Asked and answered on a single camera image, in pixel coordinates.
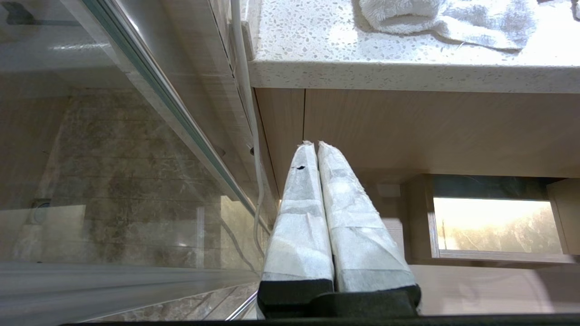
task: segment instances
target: marble floor tile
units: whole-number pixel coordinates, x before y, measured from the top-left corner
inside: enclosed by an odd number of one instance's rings
[[[221,289],[211,292],[205,300],[200,303],[192,312],[187,314],[183,320],[203,320],[216,307],[218,307],[226,298],[235,291],[235,288]]]
[[[240,285],[230,293],[219,306],[215,307],[204,320],[225,320],[233,311],[242,305],[254,292],[259,283]]]

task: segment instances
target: terrazzo countertop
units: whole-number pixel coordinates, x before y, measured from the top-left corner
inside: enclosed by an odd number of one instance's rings
[[[262,0],[251,84],[261,88],[580,93],[580,21],[571,0],[539,4],[520,52],[435,33],[374,31],[357,0]]]

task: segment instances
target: wooden cabinet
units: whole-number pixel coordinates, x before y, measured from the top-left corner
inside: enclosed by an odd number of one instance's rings
[[[257,89],[279,189],[302,139],[363,183],[419,173],[580,178],[580,95]]]

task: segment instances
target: white cable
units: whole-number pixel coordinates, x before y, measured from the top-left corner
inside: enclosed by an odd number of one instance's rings
[[[246,58],[246,51],[244,47],[244,39],[242,38],[242,22],[240,13],[240,0],[231,0],[231,24],[234,30],[235,52],[238,55],[238,66],[240,76],[240,88],[245,98],[246,108],[250,120],[250,129],[252,131],[253,147],[254,147],[254,166],[256,168],[256,181],[258,182],[258,204],[256,206],[256,215],[254,216],[253,237],[254,243],[258,251],[264,257],[264,252],[258,241],[258,221],[260,219],[260,208],[264,200],[264,184],[262,182],[262,165],[260,159],[260,143],[258,138],[258,122],[256,121],[256,110],[253,106],[252,91],[250,90],[250,76],[248,73],[248,59]]]

